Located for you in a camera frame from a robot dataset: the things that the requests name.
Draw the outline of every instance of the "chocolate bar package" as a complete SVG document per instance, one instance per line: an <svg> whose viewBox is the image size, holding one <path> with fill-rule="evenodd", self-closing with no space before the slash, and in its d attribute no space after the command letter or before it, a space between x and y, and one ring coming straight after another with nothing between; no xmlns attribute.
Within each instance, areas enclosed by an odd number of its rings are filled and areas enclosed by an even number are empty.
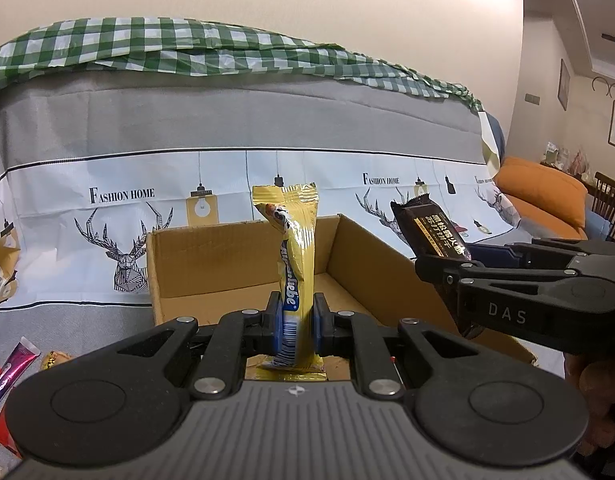
<svg viewBox="0 0 615 480"><path fill-rule="evenodd" d="M405 204L392 202L391 205L401 233L414 254L472 259L463 238L429 194L419 195Z"/></svg>
<svg viewBox="0 0 615 480"><path fill-rule="evenodd" d="M405 204L392 202L391 206L401 233L416 256L429 254L456 260L472 259L463 238L443 213L441 206L430 199L429 194L419 195ZM447 283L437 284L434 287L445 303L460 335L467 339L478 336L483 327L459 317L459 298L456 288Z"/></svg>

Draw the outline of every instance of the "printed fabric backdrop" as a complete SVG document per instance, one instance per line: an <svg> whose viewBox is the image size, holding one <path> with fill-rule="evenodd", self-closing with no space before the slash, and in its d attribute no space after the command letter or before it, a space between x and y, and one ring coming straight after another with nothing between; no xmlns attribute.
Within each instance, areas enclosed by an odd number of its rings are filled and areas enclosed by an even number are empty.
<svg viewBox="0 0 615 480"><path fill-rule="evenodd" d="M342 213L413 257L392 200L429 192L466 241L514 219L483 165L299 150L129 153L29 165L0 181L0 306L40 301L149 303L145 238L154 229L262 219L252 186L315 182L319 215ZM198 186L211 194L197 198Z"/></svg>

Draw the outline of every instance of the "wall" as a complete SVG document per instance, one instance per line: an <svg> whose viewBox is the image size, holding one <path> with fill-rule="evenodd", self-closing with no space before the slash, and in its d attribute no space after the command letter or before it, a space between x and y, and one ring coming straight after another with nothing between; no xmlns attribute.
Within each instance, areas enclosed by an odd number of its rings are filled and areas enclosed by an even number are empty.
<svg viewBox="0 0 615 480"><path fill-rule="evenodd" d="M508 154L539 162L548 141L559 143L562 140L567 116L558 100L562 59L565 60L571 76L574 76L567 51L553 20L541 16L526 16L519 86L508 137ZM525 95L528 93L541 98L539 106L525 101Z"/></svg>
<svg viewBox="0 0 615 480"><path fill-rule="evenodd" d="M58 20L177 16L239 23L461 82L509 130L523 0L0 0L0 44Z"/></svg>
<svg viewBox="0 0 615 480"><path fill-rule="evenodd" d="M614 99L607 96L607 86L597 81L596 91L591 79L577 76L572 79L570 105L562 143L577 152L582 148L592 173L600 171L615 180L615 147L607 143Z"/></svg>
<svg viewBox="0 0 615 480"><path fill-rule="evenodd" d="M561 59L572 79L567 111L558 101ZM582 149L592 173L600 171L615 179L615 147L607 143L615 98L607 86L574 75L563 41L552 19L526 16L519 88L512 116L507 153L536 162L542 159L549 140L569 150L571 157ZM525 94L541 98L540 106L525 102Z"/></svg>

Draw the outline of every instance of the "orange pillow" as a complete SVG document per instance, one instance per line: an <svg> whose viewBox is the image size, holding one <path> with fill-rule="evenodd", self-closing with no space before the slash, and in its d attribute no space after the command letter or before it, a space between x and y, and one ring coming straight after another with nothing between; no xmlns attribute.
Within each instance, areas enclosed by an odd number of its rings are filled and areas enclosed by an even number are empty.
<svg viewBox="0 0 615 480"><path fill-rule="evenodd" d="M494 182L505 194L520 198L574 228L585 227L587 188L573 176L507 156Z"/></svg>

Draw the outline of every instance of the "yellow candy bar wrapper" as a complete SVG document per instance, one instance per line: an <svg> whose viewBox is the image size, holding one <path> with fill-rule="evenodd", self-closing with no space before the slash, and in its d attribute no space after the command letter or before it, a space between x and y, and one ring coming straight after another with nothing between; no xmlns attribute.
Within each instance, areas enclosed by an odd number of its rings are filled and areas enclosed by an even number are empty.
<svg viewBox="0 0 615 480"><path fill-rule="evenodd" d="M62 363L66 363L72 359L72 356L65 352L59 352L58 350L52 350L48 353L40 362L41 370L49 370L52 366L56 366Z"/></svg>
<svg viewBox="0 0 615 480"><path fill-rule="evenodd" d="M254 186L252 203L281 233L278 258L283 336L278 355L267 358L256 378L273 381L326 380L311 330L318 191L316 184Z"/></svg>

